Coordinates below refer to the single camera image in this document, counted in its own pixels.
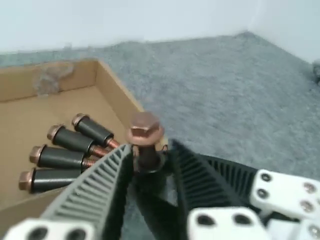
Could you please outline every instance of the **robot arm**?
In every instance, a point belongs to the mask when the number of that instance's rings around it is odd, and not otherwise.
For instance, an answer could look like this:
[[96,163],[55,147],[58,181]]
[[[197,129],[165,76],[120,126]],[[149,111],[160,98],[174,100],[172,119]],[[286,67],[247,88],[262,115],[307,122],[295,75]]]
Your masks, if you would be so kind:
[[[178,205],[143,190],[136,201],[159,240],[320,239],[320,182],[168,149]],[[118,240],[133,153],[121,145],[87,169],[37,219],[9,229],[4,240]]]

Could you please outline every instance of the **bolt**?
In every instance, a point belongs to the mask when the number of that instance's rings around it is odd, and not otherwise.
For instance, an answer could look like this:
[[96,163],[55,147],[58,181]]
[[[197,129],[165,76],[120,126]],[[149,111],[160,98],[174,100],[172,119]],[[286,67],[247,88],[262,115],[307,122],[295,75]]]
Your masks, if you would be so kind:
[[304,189],[306,190],[306,192],[308,193],[308,194],[313,194],[317,189],[316,189],[316,186],[315,185],[313,185],[313,184],[311,184],[311,183],[309,183],[309,182],[305,182],[304,184],[303,184],[303,187],[304,187]]
[[311,213],[314,210],[314,206],[308,201],[301,201],[300,205],[306,213]]
[[265,182],[270,182],[271,181],[271,176],[267,173],[261,174],[261,179]]
[[320,228],[317,227],[316,225],[310,225],[309,228],[309,233],[314,239],[320,239]]
[[32,194],[43,193],[71,184],[80,174],[80,169],[33,168],[20,174],[19,189]]
[[259,196],[260,198],[262,198],[262,199],[266,199],[266,198],[269,197],[269,193],[268,193],[266,190],[264,190],[264,189],[258,189],[258,190],[256,191],[256,193],[257,193],[258,196]]
[[82,135],[79,132],[66,129],[63,124],[53,125],[48,133],[47,138],[52,144],[61,146],[65,149],[82,152],[87,155],[94,155],[102,158],[109,151],[102,146],[94,145],[94,140]]
[[159,119],[151,112],[138,112],[132,118],[126,139],[130,144],[138,147],[137,162],[142,169],[154,171],[161,165],[156,144],[161,140],[164,132]]
[[71,124],[73,125],[74,130],[94,139],[103,147],[109,146],[115,149],[120,146],[120,143],[114,139],[113,132],[92,120],[87,114],[78,113],[73,117]]

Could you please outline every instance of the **white wall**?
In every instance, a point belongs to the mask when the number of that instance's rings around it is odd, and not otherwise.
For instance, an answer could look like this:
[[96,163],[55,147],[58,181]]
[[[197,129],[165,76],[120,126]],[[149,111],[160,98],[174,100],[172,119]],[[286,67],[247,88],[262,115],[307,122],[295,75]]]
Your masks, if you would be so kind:
[[0,53],[232,35],[257,0],[3,0]]
[[319,0],[259,0],[249,30],[311,63],[320,58]]

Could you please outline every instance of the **bolt with black sleeve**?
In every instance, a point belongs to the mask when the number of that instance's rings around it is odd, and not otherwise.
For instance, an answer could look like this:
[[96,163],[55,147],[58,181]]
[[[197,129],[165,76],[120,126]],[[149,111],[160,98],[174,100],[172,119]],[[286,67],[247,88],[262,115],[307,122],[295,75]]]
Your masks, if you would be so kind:
[[108,153],[103,147],[95,145],[93,139],[79,132],[70,131],[63,124],[50,127],[46,136],[52,144],[71,151],[85,153],[86,156],[94,155],[102,158]]
[[85,158],[82,152],[50,147],[46,144],[34,146],[29,154],[29,160],[40,168],[80,169],[82,172],[96,162]]
[[97,144],[103,147],[111,147],[113,149],[120,146],[114,139],[114,133],[92,120],[89,115],[78,113],[71,121],[74,130],[95,140]]
[[131,120],[126,134],[127,141],[133,145],[137,172],[152,173],[164,165],[164,157],[156,151],[156,144],[164,135],[164,128],[151,112],[138,112]]
[[81,171],[79,169],[35,169],[23,171],[19,178],[19,189],[29,193],[43,193],[71,184]]

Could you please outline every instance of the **gray carpet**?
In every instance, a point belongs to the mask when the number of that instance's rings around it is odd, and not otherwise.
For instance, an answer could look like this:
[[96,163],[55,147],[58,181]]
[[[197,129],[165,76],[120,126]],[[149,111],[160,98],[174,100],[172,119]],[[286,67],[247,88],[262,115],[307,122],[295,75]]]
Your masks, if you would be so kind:
[[[251,34],[0,56],[1,66],[97,57],[194,151],[320,180],[320,88],[310,64]],[[123,239],[152,239],[127,206]]]

